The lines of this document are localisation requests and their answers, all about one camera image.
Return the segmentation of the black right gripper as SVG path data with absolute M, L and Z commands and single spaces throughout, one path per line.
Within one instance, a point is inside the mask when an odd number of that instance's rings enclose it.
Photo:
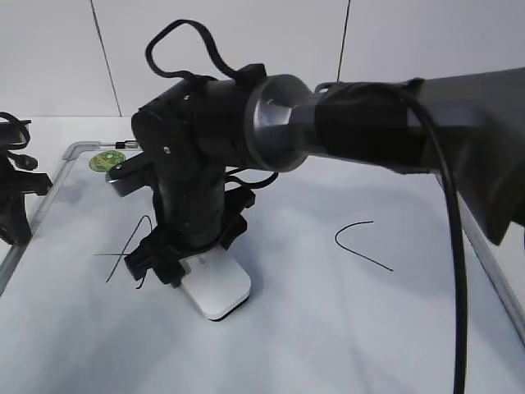
M 179 287 L 185 276 L 183 259 L 216 246 L 228 250 L 248 229 L 242 216 L 255 203 L 255 194 L 243 187 L 228 191 L 181 196 L 170 218 L 164 214 L 161 193 L 153 192 L 157 225 L 125 257 L 126 267 L 138 281 L 153 270 L 161 283 Z

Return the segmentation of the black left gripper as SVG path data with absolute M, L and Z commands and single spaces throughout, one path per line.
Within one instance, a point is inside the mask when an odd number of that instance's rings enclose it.
M 1 156 L 1 239 L 9 245 L 26 245 L 31 239 L 25 210 L 26 194 L 46 195 L 53 184 L 46 173 L 16 170 Z

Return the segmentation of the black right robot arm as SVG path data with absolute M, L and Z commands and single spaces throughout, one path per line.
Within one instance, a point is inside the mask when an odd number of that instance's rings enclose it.
M 244 229 L 253 203 L 225 196 L 225 170 L 290 172 L 308 156 L 437 172 L 446 161 L 477 224 L 499 244 L 524 222 L 524 71 L 512 69 L 386 84 L 333 83 L 312 91 L 291 75 L 253 85 L 180 82 L 131 120 L 152 173 L 159 228 L 126 258 L 135 279 L 165 283 L 180 261 Z

